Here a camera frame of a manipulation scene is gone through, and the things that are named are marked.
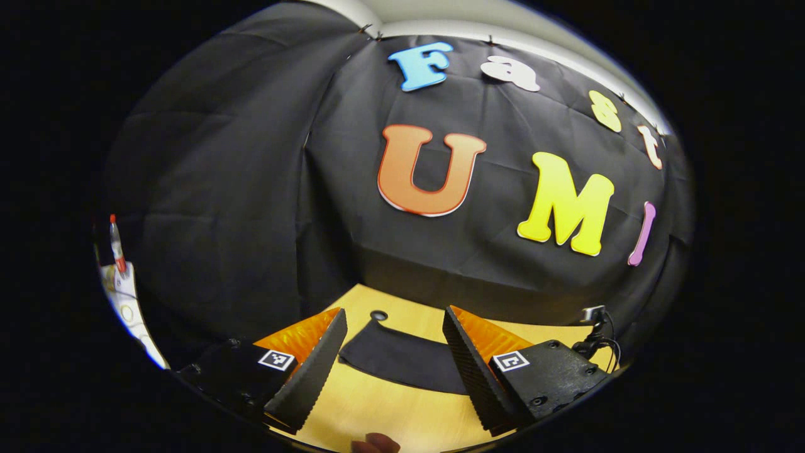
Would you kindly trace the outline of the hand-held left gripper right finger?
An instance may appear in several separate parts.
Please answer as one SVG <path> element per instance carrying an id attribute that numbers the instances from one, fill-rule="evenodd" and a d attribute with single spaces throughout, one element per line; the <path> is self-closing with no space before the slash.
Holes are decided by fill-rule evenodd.
<path id="1" fill-rule="evenodd" d="M 492 436 L 550 418 L 609 381 L 587 353 L 557 339 L 533 344 L 456 306 L 443 334 L 481 425 Z"/>

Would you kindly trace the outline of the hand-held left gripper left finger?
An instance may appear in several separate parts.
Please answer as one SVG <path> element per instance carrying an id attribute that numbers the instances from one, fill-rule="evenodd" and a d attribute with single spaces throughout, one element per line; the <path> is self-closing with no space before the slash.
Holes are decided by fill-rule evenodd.
<path id="1" fill-rule="evenodd" d="M 181 381 L 253 423 L 296 433 L 304 426 L 347 333 L 340 307 L 263 339 L 230 338 L 176 373 Z"/>

